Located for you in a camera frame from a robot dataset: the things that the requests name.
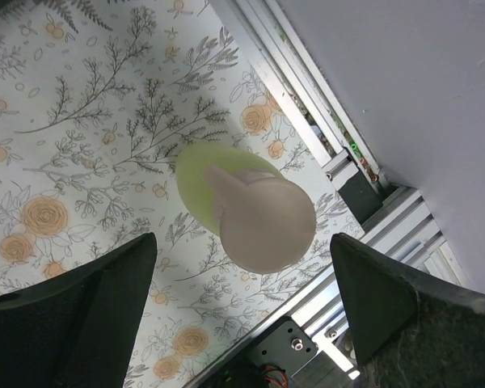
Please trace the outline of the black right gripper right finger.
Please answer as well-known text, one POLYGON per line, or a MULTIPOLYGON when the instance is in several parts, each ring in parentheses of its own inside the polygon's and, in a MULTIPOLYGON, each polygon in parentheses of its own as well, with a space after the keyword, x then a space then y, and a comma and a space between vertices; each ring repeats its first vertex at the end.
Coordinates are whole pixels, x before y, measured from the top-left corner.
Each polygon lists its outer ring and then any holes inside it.
POLYGON ((330 243, 361 387, 485 387, 485 294, 336 234, 330 243))

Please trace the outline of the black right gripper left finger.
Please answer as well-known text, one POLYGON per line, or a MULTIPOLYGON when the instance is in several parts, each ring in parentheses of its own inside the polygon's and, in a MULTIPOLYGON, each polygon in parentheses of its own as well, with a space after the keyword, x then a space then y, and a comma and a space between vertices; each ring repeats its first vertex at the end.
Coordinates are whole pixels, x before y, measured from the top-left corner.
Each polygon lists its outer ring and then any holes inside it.
POLYGON ((121 387, 146 305, 157 239, 0 296, 0 387, 121 387))

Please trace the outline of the green pump dispenser bottle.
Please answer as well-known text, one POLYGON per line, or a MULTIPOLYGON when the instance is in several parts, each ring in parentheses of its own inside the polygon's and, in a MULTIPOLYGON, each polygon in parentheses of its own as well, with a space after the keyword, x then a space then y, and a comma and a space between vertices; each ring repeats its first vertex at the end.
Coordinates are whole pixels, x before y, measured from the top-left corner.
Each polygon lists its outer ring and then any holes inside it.
POLYGON ((298 263, 314 240, 310 197, 258 155, 198 141, 180 151, 175 177, 188 212, 240 268, 279 272, 298 263))

